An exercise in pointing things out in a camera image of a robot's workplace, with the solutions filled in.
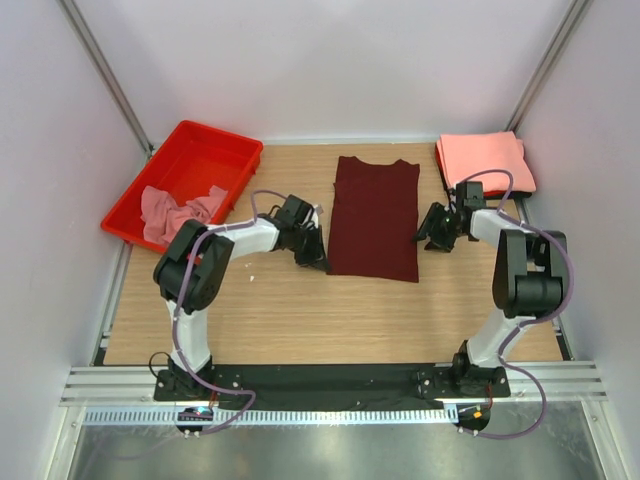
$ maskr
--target red tray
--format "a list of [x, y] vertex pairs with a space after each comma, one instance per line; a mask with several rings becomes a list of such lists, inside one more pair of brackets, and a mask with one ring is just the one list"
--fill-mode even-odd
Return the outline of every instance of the red tray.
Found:
[[223, 223], [260, 164], [262, 143], [233, 133], [183, 121], [151, 158], [131, 186], [102, 220], [102, 228], [157, 252], [166, 248], [147, 242], [140, 200], [147, 185], [169, 192], [178, 205], [205, 196], [212, 185], [227, 196], [210, 223]]

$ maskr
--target white backdrop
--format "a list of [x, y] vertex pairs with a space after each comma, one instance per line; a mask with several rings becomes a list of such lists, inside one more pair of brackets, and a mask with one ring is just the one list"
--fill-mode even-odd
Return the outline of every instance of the white backdrop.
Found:
[[100, 220], [143, 154], [51, 0], [0, 15], [0, 477], [44, 478], [121, 242]]
[[501, 130], [569, 0], [78, 0], [154, 142]]
[[567, 234], [576, 291], [564, 325], [595, 359], [640, 467], [640, 3], [593, 2], [518, 132], [536, 225]]

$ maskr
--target wooden tabletop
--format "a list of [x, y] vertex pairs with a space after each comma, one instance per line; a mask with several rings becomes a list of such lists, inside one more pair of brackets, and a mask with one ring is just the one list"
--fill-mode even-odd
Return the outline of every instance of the wooden tabletop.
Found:
[[[249, 193], [271, 189], [322, 204], [325, 243], [338, 156], [375, 164], [398, 158], [420, 165], [420, 219], [445, 201], [433, 144], [269, 146], [227, 219], [250, 218]], [[260, 211], [279, 199], [261, 195]], [[508, 209], [516, 215], [510, 202]], [[372, 225], [363, 242], [375, 235]], [[159, 255], [134, 247], [105, 364], [146, 364], [171, 350], [169, 315], [151, 278]], [[447, 362], [493, 308], [495, 250], [460, 238], [450, 254], [418, 250], [420, 283], [329, 276], [297, 267], [288, 251], [232, 262], [209, 309], [209, 345], [216, 363]], [[554, 361], [561, 355], [550, 324], [533, 327], [512, 360]]]

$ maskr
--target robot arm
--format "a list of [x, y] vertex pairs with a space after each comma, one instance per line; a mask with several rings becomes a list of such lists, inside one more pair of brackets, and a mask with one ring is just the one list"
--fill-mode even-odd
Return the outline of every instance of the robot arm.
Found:
[[[563, 233], [545, 233], [566, 250]], [[462, 235], [472, 241], [483, 240], [497, 249], [492, 285], [496, 308], [456, 355], [462, 357], [464, 371], [473, 365], [495, 368], [501, 365], [499, 357], [506, 357], [532, 326], [520, 327], [523, 322], [541, 318], [560, 305], [566, 294], [568, 272], [560, 253], [548, 239], [486, 207], [481, 182], [456, 186], [455, 210], [432, 204], [414, 240], [429, 237], [425, 250], [451, 252]], [[500, 354], [500, 346], [516, 328], [518, 333]]]
[[[182, 353], [201, 377], [207, 376], [213, 364], [207, 341], [208, 307], [218, 294], [231, 260], [256, 252], [288, 249], [294, 253], [296, 264], [329, 270], [318, 213], [312, 205], [294, 195], [289, 195], [282, 207], [276, 206], [269, 214], [261, 214], [251, 222], [206, 226], [189, 220], [179, 230], [153, 273], [154, 281], [160, 285], [160, 293], [167, 302], [172, 322], [175, 321], [176, 301], [189, 254], [196, 240], [208, 230], [216, 230], [216, 233], [209, 233], [202, 242], [200, 262], [194, 265], [189, 276], [178, 317]], [[175, 347], [170, 356], [169, 370], [170, 378], [197, 390], [198, 386], [192, 383]]]

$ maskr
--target folded pink towel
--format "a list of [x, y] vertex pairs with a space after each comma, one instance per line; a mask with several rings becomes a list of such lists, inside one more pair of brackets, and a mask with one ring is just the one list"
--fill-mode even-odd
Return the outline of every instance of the folded pink towel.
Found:
[[207, 223], [216, 213], [227, 191], [216, 187], [209, 190], [208, 197], [189, 200], [179, 207], [168, 192], [147, 186], [142, 192], [142, 220], [145, 222], [143, 235], [148, 242], [169, 246], [173, 238], [190, 218]]
[[[516, 192], [535, 192], [533, 175], [524, 161], [524, 146], [513, 132], [488, 135], [441, 135], [437, 143], [438, 163], [449, 188], [474, 173], [502, 168], [513, 174]], [[474, 179], [481, 181], [485, 193], [505, 192], [509, 179], [501, 173], [489, 173]]]

